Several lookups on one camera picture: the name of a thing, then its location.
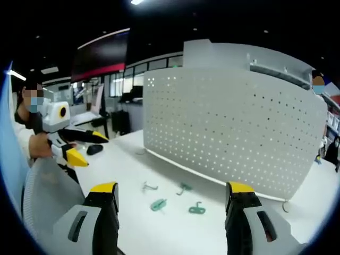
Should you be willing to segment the person's left hand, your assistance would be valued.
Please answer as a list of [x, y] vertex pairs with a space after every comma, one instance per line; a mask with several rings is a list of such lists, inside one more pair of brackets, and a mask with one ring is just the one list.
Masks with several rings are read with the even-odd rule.
[[46, 133], [32, 135], [29, 139], [29, 155], [31, 158], [46, 158], [52, 156]]

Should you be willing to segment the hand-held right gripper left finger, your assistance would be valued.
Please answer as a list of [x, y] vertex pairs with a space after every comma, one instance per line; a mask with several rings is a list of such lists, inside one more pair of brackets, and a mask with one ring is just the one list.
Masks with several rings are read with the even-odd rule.
[[117, 254], [118, 183], [94, 186], [53, 226], [53, 254]]

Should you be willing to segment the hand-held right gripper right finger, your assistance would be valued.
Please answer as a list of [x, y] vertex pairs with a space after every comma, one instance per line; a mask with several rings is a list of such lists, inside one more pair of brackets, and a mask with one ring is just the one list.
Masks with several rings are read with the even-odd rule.
[[238, 182], [226, 183], [225, 231], [228, 254], [299, 254], [302, 244], [290, 224], [262, 205], [254, 189]]

